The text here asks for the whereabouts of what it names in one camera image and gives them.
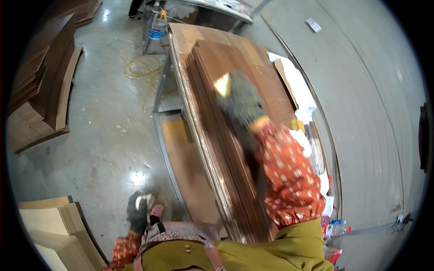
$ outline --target olive green jacket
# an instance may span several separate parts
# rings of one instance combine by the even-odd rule
[[[191,247],[190,254],[185,252],[186,245]],[[246,245],[218,241],[215,245],[228,271],[333,271],[333,265],[324,259],[319,219],[288,226],[279,231],[273,242]],[[173,271],[192,266],[214,271],[204,245],[190,241],[163,242],[143,253],[141,260],[144,271]],[[133,264],[124,269],[133,270]]]

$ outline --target plastic water bottle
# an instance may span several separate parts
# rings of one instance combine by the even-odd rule
[[[342,219],[330,221],[330,223],[327,225],[327,228],[325,229],[326,238],[347,234],[348,228],[346,227],[346,223],[347,221],[342,221]]]

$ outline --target gray knit glove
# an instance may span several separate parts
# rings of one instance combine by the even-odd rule
[[[136,191],[128,200],[127,220],[131,223],[130,231],[143,235],[148,225],[147,211],[148,206],[146,200],[142,200],[139,209],[135,208],[135,201],[141,193]]]
[[[217,103],[225,114],[249,129],[250,124],[266,115],[262,106],[263,101],[256,87],[243,72],[231,72],[230,79],[230,95],[224,98],[216,94]]]

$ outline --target concrete floor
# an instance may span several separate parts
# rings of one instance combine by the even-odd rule
[[[149,78],[124,75],[142,50],[143,21],[128,18],[130,2],[104,0],[93,22],[76,30],[84,55],[69,104],[71,132],[19,155],[8,153],[17,202],[71,195],[108,260],[115,239],[128,232],[126,206],[134,191],[144,189],[164,203],[164,220],[185,215],[161,153],[154,95],[144,103]]]

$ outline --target stack of beige boards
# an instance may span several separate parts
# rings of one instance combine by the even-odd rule
[[[23,202],[19,208],[26,230],[51,270],[102,270],[106,262],[68,197]]]

